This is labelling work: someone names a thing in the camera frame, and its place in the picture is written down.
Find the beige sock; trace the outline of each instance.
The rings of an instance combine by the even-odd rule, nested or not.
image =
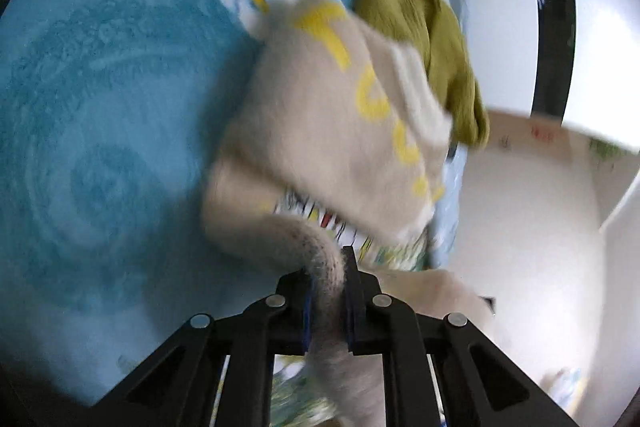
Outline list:
[[[431,165],[444,163],[450,121],[437,103],[425,108],[430,132],[428,119],[412,117],[412,102],[394,107],[371,58],[386,39],[367,41],[361,26],[331,0],[300,0],[266,43],[227,136],[247,163],[272,179],[384,243],[405,244],[433,214],[440,173]],[[375,42],[372,50],[368,42]],[[419,61],[417,52],[414,58]],[[385,71],[402,73],[396,66]],[[398,88],[400,96],[409,84]],[[420,130],[419,140],[412,128]]]

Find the bed sheet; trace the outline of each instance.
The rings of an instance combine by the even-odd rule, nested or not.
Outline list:
[[[273,291],[278,274],[207,243],[199,206],[276,4],[11,0],[0,19],[3,365],[91,404],[190,315],[235,314]]]

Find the white wall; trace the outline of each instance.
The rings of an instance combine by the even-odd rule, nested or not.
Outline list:
[[[586,152],[573,165],[470,155],[449,267],[497,298],[498,343],[538,384],[565,366],[591,366],[604,293],[598,226]]]
[[[562,125],[640,149],[640,0],[575,0],[575,57]]]
[[[640,190],[607,228],[607,292],[591,381],[576,419],[611,427],[640,386]]]
[[[592,158],[593,185],[600,220],[605,229],[640,185],[640,155],[627,154],[610,160]]]

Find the black gripper frame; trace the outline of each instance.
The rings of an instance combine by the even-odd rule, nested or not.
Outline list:
[[[344,334],[354,355],[382,354],[387,427],[440,427],[427,355],[448,427],[577,427],[470,321],[457,326],[449,315],[415,314],[396,298],[386,307],[373,304],[378,280],[358,270],[351,248],[342,251]],[[290,273],[276,294],[285,298],[281,306],[278,298],[261,299],[226,319],[191,317],[70,425],[209,427],[229,355],[215,427],[268,427],[273,357],[306,353],[312,283],[302,271]],[[35,426],[18,421],[15,426]]]

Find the beige fabric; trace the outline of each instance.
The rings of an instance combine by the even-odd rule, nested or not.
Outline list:
[[[242,160],[228,144],[222,144],[209,173],[202,204],[204,232],[227,253],[256,262],[252,256],[265,256],[267,264],[279,266],[277,254],[260,243],[260,227],[284,194],[284,188]]]
[[[424,75],[410,46],[332,0],[300,0],[266,43],[217,162],[231,151],[248,185],[292,187],[381,243],[410,243],[433,215],[450,132]],[[219,173],[214,165],[210,184],[222,186]],[[207,191],[207,230],[222,215],[212,210],[218,193]],[[247,208],[237,210],[230,216]]]
[[[460,312],[494,341],[495,321],[489,305],[452,272],[373,270],[370,273],[378,278],[384,293],[406,302],[416,313],[442,319]]]

